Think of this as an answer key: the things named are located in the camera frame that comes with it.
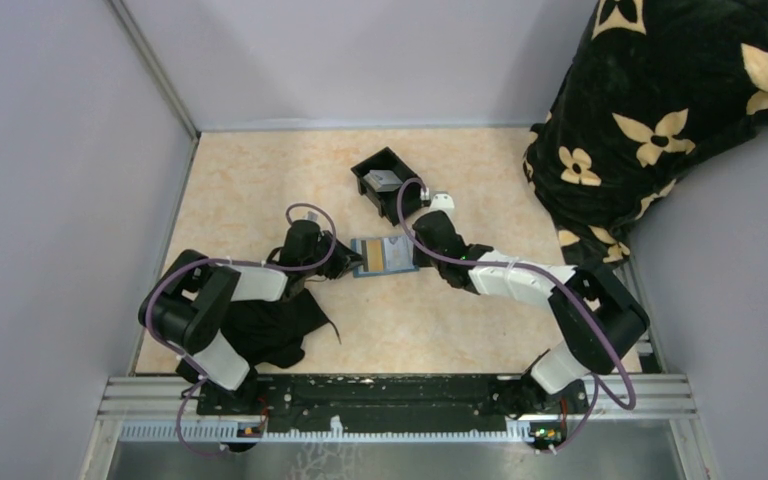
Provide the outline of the yellow credit card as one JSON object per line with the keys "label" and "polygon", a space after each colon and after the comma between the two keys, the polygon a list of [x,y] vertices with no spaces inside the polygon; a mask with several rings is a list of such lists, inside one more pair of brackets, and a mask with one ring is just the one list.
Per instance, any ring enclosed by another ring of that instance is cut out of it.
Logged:
{"label": "yellow credit card", "polygon": [[386,267],[383,241],[381,239],[365,239],[361,242],[365,263],[363,271],[369,274],[382,273]]}

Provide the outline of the white patterned credit card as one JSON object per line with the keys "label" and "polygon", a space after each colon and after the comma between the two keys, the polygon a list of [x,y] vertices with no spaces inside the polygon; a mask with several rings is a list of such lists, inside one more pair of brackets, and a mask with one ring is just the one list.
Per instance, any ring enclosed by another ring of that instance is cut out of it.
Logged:
{"label": "white patterned credit card", "polygon": [[404,236],[390,236],[383,240],[387,272],[412,271],[413,244]]}

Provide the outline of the blue card holder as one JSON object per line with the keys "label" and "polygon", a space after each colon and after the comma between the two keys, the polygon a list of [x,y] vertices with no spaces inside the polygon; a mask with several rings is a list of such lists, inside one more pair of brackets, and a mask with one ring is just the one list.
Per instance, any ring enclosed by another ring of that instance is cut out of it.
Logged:
{"label": "blue card holder", "polygon": [[406,235],[353,238],[350,248],[361,255],[362,263],[353,270],[355,278],[417,272],[413,261],[414,244]]}

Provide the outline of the black card tray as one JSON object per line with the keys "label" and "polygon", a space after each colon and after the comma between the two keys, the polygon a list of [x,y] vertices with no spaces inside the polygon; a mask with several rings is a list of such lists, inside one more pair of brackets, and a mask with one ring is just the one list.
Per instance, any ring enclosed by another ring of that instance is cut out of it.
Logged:
{"label": "black card tray", "polygon": [[419,176],[389,147],[385,147],[350,168],[358,192],[367,197],[378,214],[393,226],[399,224],[397,196],[403,184]]}

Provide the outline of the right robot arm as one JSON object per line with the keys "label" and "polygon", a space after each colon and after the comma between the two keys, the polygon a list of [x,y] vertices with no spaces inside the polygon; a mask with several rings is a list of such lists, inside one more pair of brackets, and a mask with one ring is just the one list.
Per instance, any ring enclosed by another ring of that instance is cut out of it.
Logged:
{"label": "right robot arm", "polygon": [[647,313],[606,264],[541,265],[468,244],[442,211],[422,215],[412,231],[415,264],[436,269],[451,287],[553,315],[562,341],[528,368],[523,385],[524,401],[536,412],[550,411],[569,384],[617,369],[648,330]]}

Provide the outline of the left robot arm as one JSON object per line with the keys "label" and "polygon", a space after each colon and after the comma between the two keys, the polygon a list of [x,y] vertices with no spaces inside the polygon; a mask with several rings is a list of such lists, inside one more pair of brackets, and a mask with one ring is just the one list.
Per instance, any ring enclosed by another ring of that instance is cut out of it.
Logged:
{"label": "left robot arm", "polygon": [[141,304],[138,321],[180,355],[180,376],[221,388],[223,404],[245,414],[260,399],[256,366],[298,364],[305,337],[331,322],[307,281],[337,280],[362,263],[317,223],[295,220],[263,265],[213,263],[196,250],[182,252]]}

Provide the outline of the grey card stack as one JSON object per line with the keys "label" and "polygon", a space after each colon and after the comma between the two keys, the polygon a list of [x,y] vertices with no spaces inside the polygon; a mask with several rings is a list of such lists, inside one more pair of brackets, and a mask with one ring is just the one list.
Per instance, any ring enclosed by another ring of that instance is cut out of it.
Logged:
{"label": "grey card stack", "polygon": [[376,193],[397,191],[403,184],[403,180],[392,170],[370,170],[363,180]]}

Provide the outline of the black cloth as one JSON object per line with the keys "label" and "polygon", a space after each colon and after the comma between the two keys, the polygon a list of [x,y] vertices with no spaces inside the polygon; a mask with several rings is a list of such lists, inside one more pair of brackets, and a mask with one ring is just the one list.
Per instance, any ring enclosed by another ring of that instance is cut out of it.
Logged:
{"label": "black cloth", "polygon": [[289,368],[305,357],[305,337],[336,325],[311,292],[288,301],[234,300],[229,289],[202,291],[154,307],[152,324],[164,340],[184,353],[179,374],[194,373],[234,391],[267,363]]}

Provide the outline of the black floral blanket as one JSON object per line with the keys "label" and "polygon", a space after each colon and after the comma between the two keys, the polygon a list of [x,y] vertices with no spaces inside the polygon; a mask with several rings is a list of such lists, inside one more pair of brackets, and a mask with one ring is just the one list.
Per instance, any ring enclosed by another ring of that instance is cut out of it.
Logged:
{"label": "black floral blanket", "polygon": [[619,266],[693,169],[768,127],[768,1],[599,1],[523,154],[563,259]]}

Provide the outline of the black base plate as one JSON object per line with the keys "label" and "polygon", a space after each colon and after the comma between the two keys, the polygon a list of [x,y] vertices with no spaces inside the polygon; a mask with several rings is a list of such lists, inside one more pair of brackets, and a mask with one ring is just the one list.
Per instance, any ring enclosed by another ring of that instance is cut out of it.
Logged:
{"label": "black base plate", "polygon": [[545,394],[522,374],[260,374],[234,393],[212,384],[197,396],[203,416],[254,415],[269,433],[500,432],[524,415],[582,414],[583,381]]}

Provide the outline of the aluminium frame rail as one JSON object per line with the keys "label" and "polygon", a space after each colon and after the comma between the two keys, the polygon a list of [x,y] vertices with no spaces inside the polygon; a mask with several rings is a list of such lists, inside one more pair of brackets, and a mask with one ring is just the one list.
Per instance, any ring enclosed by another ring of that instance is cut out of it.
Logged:
{"label": "aluminium frame rail", "polygon": [[189,442],[526,443],[560,441],[580,421],[694,420],[688,381],[637,374],[635,407],[623,382],[583,380],[526,406],[514,375],[265,375],[234,396],[171,376],[109,380],[98,409],[128,440]]}

